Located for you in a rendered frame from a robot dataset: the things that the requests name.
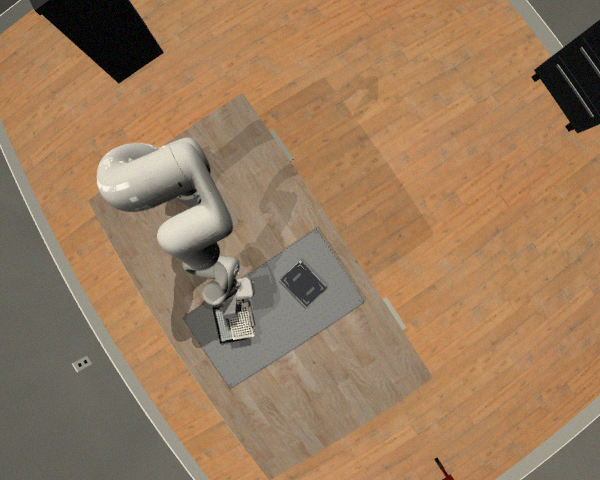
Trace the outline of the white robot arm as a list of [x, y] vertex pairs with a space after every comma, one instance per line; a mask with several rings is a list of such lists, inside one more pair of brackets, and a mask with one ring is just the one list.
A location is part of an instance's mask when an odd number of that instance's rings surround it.
[[205, 153], [192, 138], [160, 148], [129, 143], [101, 159], [97, 185], [109, 205], [126, 212], [148, 210], [176, 197], [192, 200], [200, 195], [201, 203], [160, 226], [157, 241], [165, 252], [182, 261], [186, 272], [215, 279], [205, 285], [203, 298], [210, 305], [224, 302], [223, 316], [227, 319], [241, 312], [241, 304], [236, 303], [241, 282], [235, 280], [240, 264], [235, 257], [220, 255], [217, 241], [231, 234], [233, 223], [207, 168]]

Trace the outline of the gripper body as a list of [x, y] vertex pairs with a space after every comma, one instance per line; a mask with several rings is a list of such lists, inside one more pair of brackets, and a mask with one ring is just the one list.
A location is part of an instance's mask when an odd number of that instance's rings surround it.
[[238, 283], [241, 282], [241, 286], [238, 287], [236, 292], [237, 301], [249, 299], [255, 294], [254, 283], [251, 277], [242, 277], [235, 280]]

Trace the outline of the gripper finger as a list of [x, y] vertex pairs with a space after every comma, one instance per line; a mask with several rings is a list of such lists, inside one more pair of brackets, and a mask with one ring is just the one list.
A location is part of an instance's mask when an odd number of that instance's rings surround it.
[[242, 303], [242, 307], [248, 307], [249, 314], [250, 314], [249, 315], [250, 324], [251, 324], [251, 327], [254, 327], [255, 326], [255, 321], [254, 321], [254, 316], [253, 316], [253, 313], [252, 313], [252, 308], [251, 308], [250, 301], [244, 302], [244, 300], [238, 300], [236, 303], [240, 303], [240, 302]]
[[[222, 311], [222, 313], [223, 313], [223, 308], [224, 308], [224, 303], [223, 303], [223, 306], [219, 307], [219, 310], [220, 310], [220, 312]], [[224, 323], [225, 323], [226, 331], [230, 331], [231, 328], [230, 328], [229, 319], [226, 319], [224, 316], [223, 316], [223, 318], [224, 318]]]

